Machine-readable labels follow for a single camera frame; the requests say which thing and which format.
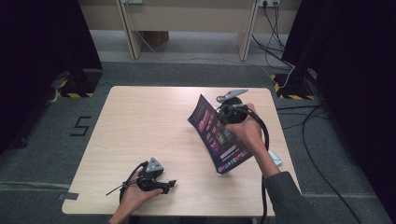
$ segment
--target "dark backdrop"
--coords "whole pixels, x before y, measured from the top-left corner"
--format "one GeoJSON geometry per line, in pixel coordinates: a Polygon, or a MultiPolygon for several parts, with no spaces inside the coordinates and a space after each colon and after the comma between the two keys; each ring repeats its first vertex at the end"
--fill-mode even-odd
{"type": "Polygon", "coordinates": [[[396,2],[392,0],[374,4],[366,0],[303,0],[284,53],[284,59],[292,63],[308,59],[306,65],[318,73],[326,105],[349,153],[361,166],[393,222],[395,11],[396,2]],[[331,9],[327,18],[331,25],[318,24],[320,16],[326,15],[326,8],[331,9]],[[310,48],[310,54],[304,55],[310,48]]]}
{"type": "Polygon", "coordinates": [[[66,70],[102,69],[78,1],[1,1],[0,153],[18,144],[66,70]]]}

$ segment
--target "right hand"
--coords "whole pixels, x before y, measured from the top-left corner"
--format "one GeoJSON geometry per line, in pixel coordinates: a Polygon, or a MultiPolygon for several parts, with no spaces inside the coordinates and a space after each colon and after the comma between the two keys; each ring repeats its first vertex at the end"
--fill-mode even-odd
{"type": "MultiPolygon", "coordinates": [[[[247,108],[256,113],[253,104],[247,104],[247,108]]],[[[262,127],[259,122],[251,116],[247,116],[241,123],[227,124],[226,129],[234,133],[238,140],[243,141],[252,153],[260,147],[263,147],[262,127]]]]}

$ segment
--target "magazine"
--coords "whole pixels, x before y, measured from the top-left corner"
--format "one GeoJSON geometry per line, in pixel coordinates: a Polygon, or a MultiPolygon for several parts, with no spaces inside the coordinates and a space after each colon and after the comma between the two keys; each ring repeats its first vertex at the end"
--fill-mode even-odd
{"type": "MultiPolygon", "coordinates": [[[[220,175],[224,175],[252,157],[246,145],[238,141],[236,136],[228,132],[225,125],[216,118],[216,108],[203,94],[200,95],[198,104],[188,121],[201,136],[220,175]]],[[[282,163],[281,159],[274,152],[270,154],[279,166],[282,163]]]]}

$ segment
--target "gray sleeve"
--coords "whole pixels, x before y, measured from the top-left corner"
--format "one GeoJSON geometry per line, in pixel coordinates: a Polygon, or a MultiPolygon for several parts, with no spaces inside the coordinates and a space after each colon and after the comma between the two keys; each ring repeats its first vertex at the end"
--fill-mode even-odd
{"type": "Polygon", "coordinates": [[[314,207],[301,195],[289,172],[264,180],[274,208],[276,223],[324,223],[314,207]]]}

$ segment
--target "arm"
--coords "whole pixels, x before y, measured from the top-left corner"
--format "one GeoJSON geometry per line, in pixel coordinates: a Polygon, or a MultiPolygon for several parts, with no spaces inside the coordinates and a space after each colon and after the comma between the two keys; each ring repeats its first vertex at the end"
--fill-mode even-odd
{"type": "MultiPolygon", "coordinates": [[[[255,111],[253,105],[247,105],[255,111]]],[[[251,116],[238,124],[228,124],[226,129],[235,133],[251,151],[264,177],[264,183],[276,214],[276,223],[323,223],[311,204],[301,195],[291,175],[281,173],[262,141],[262,128],[251,116]]]]}
{"type": "Polygon", "coordinates": [[[136,211],[145,201],[163,193],[162,189],[152,191],[142,191],[136,184],[132,184],[122,195],[120,206],[108,223],[122,223],[134,211],[136,211]]]}

